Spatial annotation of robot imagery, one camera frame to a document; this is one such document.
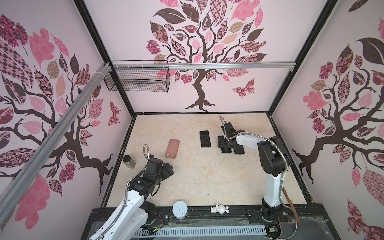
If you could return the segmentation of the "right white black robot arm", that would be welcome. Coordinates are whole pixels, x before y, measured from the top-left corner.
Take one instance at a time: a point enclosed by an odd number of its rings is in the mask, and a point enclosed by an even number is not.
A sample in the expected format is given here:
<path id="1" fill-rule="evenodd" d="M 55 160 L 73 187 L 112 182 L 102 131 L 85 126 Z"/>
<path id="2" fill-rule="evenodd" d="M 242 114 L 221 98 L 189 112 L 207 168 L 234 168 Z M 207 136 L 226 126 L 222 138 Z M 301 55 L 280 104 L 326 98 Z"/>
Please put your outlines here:
<path id="1" fill-rule="evenodd" d="M 283 212 L 283 184 L 290 162 L 287 153 L 282 151 L 282 145 L 277 137 L 265 138 L 244 130 L 235 130 L 230 122 L 219 116 L 222 123 L 223 135 L 218 137 L 219 149 L 222 153 L 233 150 L 236 154 L 243 154 L 244 147 L 259 152 L 261 167 L 267 174 L 266 192 L 262 198 L 261 214 L 265 221 L 272 222 Z"/>

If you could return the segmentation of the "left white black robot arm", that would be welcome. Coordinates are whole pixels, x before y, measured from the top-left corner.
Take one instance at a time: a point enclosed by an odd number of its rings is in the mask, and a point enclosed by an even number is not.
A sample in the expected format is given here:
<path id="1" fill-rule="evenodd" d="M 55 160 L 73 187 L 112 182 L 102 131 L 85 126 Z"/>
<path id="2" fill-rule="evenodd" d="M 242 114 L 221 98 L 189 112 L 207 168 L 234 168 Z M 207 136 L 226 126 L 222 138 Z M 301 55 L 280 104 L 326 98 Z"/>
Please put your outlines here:
<path id="1" fill-rule="evenodd" d="M 155 220 L 156 205 L 147 201 L 158 192 L 161 182 L 174 174 L 173 166 L 150 154 L 143 146 L 146 164 L 125 187 L 122 202 L 91 240 L 130 240 L 146 223 Z"/>

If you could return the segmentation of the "pink phone case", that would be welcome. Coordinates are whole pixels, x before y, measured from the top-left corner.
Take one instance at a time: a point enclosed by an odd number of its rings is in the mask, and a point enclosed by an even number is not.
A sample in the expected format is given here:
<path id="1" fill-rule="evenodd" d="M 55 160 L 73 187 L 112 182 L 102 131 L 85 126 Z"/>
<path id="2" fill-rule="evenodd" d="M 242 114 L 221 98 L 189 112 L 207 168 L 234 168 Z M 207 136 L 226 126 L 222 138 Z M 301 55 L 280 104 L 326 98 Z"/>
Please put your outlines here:
<path id="1" fill-rule="evenodd" d="M 165 157 L 169 159 L 175 159 L 178 154 L 178 149 L 179 149 L 180 141 L 176 139 L 170 139 Z"/>

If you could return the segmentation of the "black phone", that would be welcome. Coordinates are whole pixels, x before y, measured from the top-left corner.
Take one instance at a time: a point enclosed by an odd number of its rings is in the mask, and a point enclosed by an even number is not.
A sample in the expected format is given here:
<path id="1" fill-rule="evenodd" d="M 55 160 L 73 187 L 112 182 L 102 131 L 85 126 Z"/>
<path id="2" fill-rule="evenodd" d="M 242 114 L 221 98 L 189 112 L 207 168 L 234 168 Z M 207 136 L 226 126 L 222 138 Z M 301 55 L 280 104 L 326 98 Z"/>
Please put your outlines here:
<path id="1" fill-rule="evenodd" d="M 244 155 L 245 154 L 244 147 L 243 146 L 235 147 L 234 148 L 234 154 L 235 155 Z"/>
<path id="2" fill-rule="evenodd" d="M 210 148 L 212 146 L 209 131 L 200 131 L 200 142 L 202 148 Z"/>
<path id="3" fill-rule="evenodd" d="M 221 148 L 221 153 L 222 154 L 231 154 L 232 149 L 231 148 Z"/>

